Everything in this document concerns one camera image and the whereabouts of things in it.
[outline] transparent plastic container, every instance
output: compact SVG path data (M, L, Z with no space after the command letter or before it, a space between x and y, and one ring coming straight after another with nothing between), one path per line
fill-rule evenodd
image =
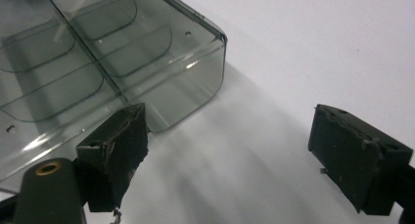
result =
M179 0L0 0L0 188L119 108L152 132L219 90L226 36Z

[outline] clear plastic box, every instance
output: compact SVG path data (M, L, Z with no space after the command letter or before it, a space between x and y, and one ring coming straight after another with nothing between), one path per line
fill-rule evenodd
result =
M220 88L226 41L179 0L0 0L0 187L119 108L176 124Z

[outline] white background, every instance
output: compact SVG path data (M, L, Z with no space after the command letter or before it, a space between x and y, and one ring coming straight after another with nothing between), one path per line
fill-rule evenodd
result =
M414 148L415 0L182 1L228 35L224 83L151 136L121 223L397 223L356 213L307 142L320 103Z

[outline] white table surface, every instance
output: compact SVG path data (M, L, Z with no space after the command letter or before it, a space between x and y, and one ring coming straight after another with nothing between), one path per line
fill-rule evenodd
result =
M150 135L121 223L397 223L356 213L307 142L326 104L415 148L415 0L182 1L228 35L225 79Z

